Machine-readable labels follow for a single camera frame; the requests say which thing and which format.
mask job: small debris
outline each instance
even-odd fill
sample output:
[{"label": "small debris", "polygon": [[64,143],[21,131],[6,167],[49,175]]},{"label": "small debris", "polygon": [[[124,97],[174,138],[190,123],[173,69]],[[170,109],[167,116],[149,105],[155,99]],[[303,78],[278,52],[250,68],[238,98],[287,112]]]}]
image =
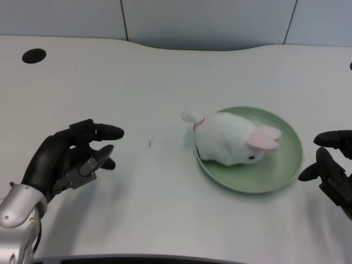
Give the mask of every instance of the small debris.
[{"label": "small debris", "polygon": [[153,138],[154,138],[154,136],[152,136],[152,138],[151,138],[151,139],[149,139],[148,149],[149,149],[149,148],[150,148],[150,146],[152,145]]}]

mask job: plush toy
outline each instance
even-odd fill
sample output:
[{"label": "plush toy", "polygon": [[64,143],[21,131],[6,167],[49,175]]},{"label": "plush toy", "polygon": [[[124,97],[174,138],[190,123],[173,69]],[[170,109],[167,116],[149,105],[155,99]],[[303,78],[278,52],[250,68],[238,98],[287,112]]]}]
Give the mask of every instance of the plush toy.
[{"label": "plush toy", "polygon": [[199,156],[226,166],[254,163],[266,151],[279,148],[281,131],[231,113],[215,113],[203,117],[196,112],[183,112],[182,119],[194,123],[193,131]]}]

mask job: green plate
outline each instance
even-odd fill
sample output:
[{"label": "green plate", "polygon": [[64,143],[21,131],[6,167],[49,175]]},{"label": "green plate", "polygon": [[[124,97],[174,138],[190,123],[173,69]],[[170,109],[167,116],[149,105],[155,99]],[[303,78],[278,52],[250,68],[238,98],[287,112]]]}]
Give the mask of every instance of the green plate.
[{"label": "green plate", "polygon": [[258,125],[278,128],[282,137],[279,150],[265,153],[262,160],[253,164],[227,167],[215,161],[202,161],[196,151],[198,161],[210,177],[230,189],[256,194],[275,191],[298,178],[303,161],[302,145],[286,121],[253,107],[232,107],[220,112],[236,114]]}]

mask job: pink inner ear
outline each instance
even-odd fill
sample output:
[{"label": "pink inner ear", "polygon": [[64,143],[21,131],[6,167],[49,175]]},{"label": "pink inner ear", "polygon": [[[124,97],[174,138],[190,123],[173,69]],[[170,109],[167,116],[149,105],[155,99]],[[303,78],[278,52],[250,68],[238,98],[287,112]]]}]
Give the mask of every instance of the pink inner ear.
[{"label": "pink inner ear", "polygon": [[281,131],[268,125],[258,126],[256,132],[275,141],[279,141],[281,138]]},{"label": "pink inner ear", "polygon": [[258,133],[257,131],[253,132],[249,136],[247,139],[247,144],[254,149],[262,151],[274,151],[279,148],[278,142],[261,133]]}]

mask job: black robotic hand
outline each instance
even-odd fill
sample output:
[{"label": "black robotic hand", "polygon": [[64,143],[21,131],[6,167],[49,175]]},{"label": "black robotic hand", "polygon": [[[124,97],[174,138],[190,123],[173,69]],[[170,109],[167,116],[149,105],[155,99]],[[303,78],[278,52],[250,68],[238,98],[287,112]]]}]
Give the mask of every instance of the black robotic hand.
[{"label": "black robotic hand", "polygon": [[352,220],[352,175],[349,177],[324,147],[339,149],[342,154],[352,160],[352,130],[330,131],[315,137],[314,143],[321,146],[316,151],[316,163],[306,168],[299,175],[302,182],[320,176],[320,189],[337,205],[341,206]]},{"label": "black robotic hand", "polygon": [[121,128],[95,124],[92,119],[69,127],[44,140],[21,182],[42,192],[48,203],[63,190],[76,189],[96,179],[97,169],[115,169],[109,158],[114,146],[107,145],[97,151],[89,143],[116,140],[124,135]]}]

